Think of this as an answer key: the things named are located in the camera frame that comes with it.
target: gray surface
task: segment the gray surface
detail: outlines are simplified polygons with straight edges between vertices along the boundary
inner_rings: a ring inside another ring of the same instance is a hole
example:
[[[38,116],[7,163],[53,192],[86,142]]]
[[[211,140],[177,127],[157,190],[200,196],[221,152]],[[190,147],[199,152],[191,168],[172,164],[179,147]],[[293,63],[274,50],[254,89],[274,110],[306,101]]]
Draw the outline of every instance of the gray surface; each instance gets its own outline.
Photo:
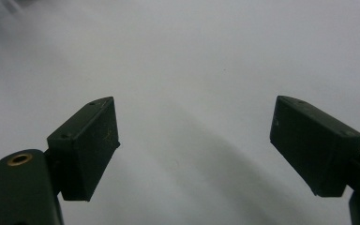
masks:
[[[350,224],[269,143],[277,95],[360,131],[360,1],[40,0],[0,10],[0,158],[114,96],[122,146],[67,224]]]

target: white surface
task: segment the white surface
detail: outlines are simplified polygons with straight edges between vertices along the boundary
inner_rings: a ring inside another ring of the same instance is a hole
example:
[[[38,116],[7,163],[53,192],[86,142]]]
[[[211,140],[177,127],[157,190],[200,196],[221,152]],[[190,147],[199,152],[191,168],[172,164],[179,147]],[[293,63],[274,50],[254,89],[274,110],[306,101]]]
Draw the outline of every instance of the white surface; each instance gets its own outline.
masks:
[[[0,158],[114,96],[122,146],[66,224],[351,224],[269,142],[277,95],[360,131],[360,1],[43,0],[0,19]]]

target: black mechanical part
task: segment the black mechanical part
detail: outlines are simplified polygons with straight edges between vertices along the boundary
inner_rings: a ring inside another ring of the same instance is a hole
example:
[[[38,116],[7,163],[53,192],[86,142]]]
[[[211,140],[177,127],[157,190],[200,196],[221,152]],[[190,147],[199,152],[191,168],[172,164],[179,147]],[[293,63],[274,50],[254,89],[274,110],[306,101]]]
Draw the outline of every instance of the black mechanical part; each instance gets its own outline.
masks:
[[[63,224],[43,152],[24,150],[0,160],[0,224]]]
[[[277,97],[271,143],[321,197],[340,197],[350,159],[360,151],[360,133],[293,97]]]
[[[113,98],[83,106],[48,137],[48,145],[55,191],[67,201],[90,201],[120,145]]]

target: dark object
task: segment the dark object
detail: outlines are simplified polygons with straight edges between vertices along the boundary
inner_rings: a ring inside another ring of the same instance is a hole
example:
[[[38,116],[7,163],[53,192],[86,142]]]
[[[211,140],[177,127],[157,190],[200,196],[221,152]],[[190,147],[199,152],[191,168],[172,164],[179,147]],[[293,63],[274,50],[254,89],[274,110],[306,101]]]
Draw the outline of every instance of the dark object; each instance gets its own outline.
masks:
[[[321,197],[341,197],[346,185],[352,224],[360,225],[360,133],[305,101],[277,97],[271,143]]]
[[[49,150],[0,160],[0,224],[63,224],[56,195],[90,201],[119,146],[112,97],[86,104],[48,138]]]

